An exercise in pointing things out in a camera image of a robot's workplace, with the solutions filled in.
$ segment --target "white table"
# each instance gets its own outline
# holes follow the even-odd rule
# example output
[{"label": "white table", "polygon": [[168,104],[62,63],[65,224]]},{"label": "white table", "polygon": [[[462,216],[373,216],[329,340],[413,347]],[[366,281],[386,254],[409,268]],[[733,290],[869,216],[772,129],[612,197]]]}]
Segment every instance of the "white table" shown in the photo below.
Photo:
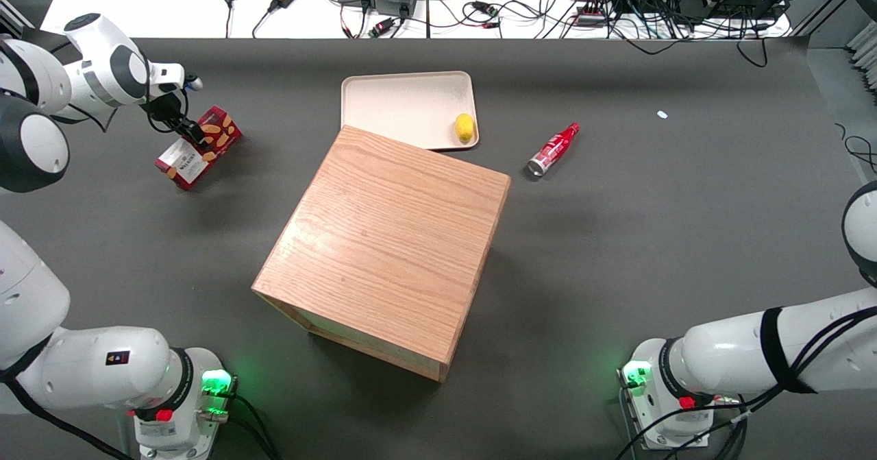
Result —
[{"label": "white table", "polygon": [[[463,5],[475,0],[430,0],[430,23],[434,26],[453,25],[462,19]],[[477,0],[486,3],[505,3],[507,0]],[[520,0],[533,8],[538,8],[539,0]],[[232,14],[232,38],[251,38],[251,30],[260,17],[265,14],[270,0],[237,0]],[[542,1],[542,10],[549,5],[549,0]],[[566,19],[574,11],[573,0],[557,0],[548,11],[551,19]],[[417,4],[414,19],[426,19],[426,0]],[[510,5],[520,14],[532,16],[520,5]],[[361,23],[361,9],[344,8],[347,26],[355,33]],[[47,32],[62,33],[63,27],[71,19],[85,13],[102,13],[119,26],[132,38],[222,38],[225,36],[225,19],[228,14],[223,0],[53,0],[41,29]],[[263,23],[257,32],[259,38],[344,38],[341,31],[341,8],[329,0],[295,0],[289,8],[278,10]],[[504,38],[534,38],[539,35],[542,20],[527,20],[522,16],[502,10],[502,36]],[[608,33],[605,26],[595,28],[571,29],[566,38],[649,38],[650,31],[632,14],[625,14],[624,19],[615,25],[615,30]],[[365,29],[386,19],[386,16],[372,11],[367,15]],[[548,20],[542,35],[554,25]],[[718,25],[739,27],[739,20],[715,19]],[[657,33],[661,38],[670,38],[667,26],[650,23],[652,38]],[[559,25],[548,33],[548,38],[560,38],[566,32],[564,25]],[[782,36],[790,32],[789,20],[783,16],[776,25],[759,33],[761,36]],[[686,29],[680,29],[680,35],[687,35]],[[710,38],[710,36],[726,36],[723,29],[699,26],[693,36]],[[425,38],[426,25],[409,20],[400,29],[397,38]],[[454,26],[452,28],[432,28],[433,38],[500,38],[498,29],[484,29],[480,26]]]}]

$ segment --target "red bottle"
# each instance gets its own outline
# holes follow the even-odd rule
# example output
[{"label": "red bottle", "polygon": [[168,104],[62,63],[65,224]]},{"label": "red bottle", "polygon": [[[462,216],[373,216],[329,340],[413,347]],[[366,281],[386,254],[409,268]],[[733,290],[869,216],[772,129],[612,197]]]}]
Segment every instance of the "red bottle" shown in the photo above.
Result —
[{"label": "red bottle", "polygon": [[573,138],[579,132],[579,123],[571,123],[563,132],[559,132],[552,136],[551,139],[539,150],[530,161],[527,162],[527,169],[536,177],[545,175],[554,163],[567,153],[569,144],[573,142]]}]

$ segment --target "black table surface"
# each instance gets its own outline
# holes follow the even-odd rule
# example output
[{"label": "black table surface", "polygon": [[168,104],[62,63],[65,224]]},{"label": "black table surface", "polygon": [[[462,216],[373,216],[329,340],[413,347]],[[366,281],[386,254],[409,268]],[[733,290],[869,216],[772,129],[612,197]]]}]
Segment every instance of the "black table surface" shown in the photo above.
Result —
[{"label": "black table surface", "polygon": [[[153,166],[175,138],[123,108],[107,134],[66,127],[68,176],[4,195],[0,217],[70,289],[65,328],[150,326],[215,351],[285,458],[611,460],[627,442],[615,369],[640,341],[864,286],[839,228],[859,180],[801,40],[769,42],[764,69],[733,42],[651,57],[566,40],[138,44],[198,73],[192,116],[217,104],[245,141],[184,193]],[[512,177],[444,385],[308,335],[250,291],[338,132],[343,79],[439,70],[472,75],[482,133],[451,155]],[[528,179],[573,121],[569,153]],[[780,396],[742,457],[865,457],[872,406],[868,391]],[[62,416],[116,440],[105,409]],[[32,417],[0,425],[3,458],[101,458]],[[263,456],[230,424],[213,458]]]}]

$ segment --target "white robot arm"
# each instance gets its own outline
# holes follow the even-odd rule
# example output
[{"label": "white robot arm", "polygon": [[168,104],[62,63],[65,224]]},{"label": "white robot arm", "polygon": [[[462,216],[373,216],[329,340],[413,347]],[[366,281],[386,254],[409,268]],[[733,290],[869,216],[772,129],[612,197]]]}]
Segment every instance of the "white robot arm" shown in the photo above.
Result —
[{"label": "white robot arm", "polygon": [[126,410],[144,456],[206,458],[227,418],[220,395],[233,388],[219,358],[204,348],[170,348],[150,328],[61,328],[69,306],[68,289],[0,222],[0,370],[25,364],[15,383],[0,379],[8,386],[0,386],[0,413],[38,413],[22,391],[47,410]]},{"label": "white robot arm", "polygon": [[203,133],[187,119],[172,92],[203,88],[179,64],[159,64],[101,14],[84,14],[66,24],[64,34],[82,59],[62,66],[48,51],[22,40],[0,40],[0,88],[37,106],[63,123],[138,104],[150,122],[200,144]]},{"label": "white robot arm", "polygon": [[[801,306],[773,308],[694,326],[677,339],[648,339],[619,370],[630,409],[645,429],[645,447],[677,448],[699,439],[721,395],[817,392],[877,387],[877,317],[862,319],[831,341],[800,375],[805,346],[833,322],[859,311],[877,313],[877,182],[859,189],[843,213],[843,238],[871,287]],[[691,409],[689,413],[677,413]],[[666,420],[660,420],[668,413]]]},{"label": "white robot arm", "polygon": [[[55,120],[81,119],[83,112],[140,104],[151,119],[200,139],[200,128],[170,93],[184,85],[200,89],[200,80],[178,64],[145,61],[99,14],[72,20],[65,32],[84,55],[68,66],[35,45],[0,40],[0,194],[62,178],[69,148]],[[59,425],[47,410],[125,410],[134,416],[143,456],[206,458],[234,388],[219,358],[203,348],[170,348],[150,328],[61,328],[69,306],[68,289],[0,221],[0,413],[30,412]],[[113,450],[93,439],[104,452]]]}]

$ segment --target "red button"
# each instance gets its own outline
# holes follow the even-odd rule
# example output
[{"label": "red button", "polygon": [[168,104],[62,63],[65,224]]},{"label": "red button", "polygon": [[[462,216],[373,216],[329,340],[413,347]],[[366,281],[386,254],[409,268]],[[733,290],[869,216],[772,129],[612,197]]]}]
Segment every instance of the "red button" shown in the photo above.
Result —
[{"label": "red button", "polygon": [[158,422],[168,422],[173,417],[173,411],[170,409],[162,409],[156,412],[156,420]]},{"label": "red button", "polygon": [[686,410],[695,408],[695,400],[692,397],[681,397],[679,398],[679,407]]}]

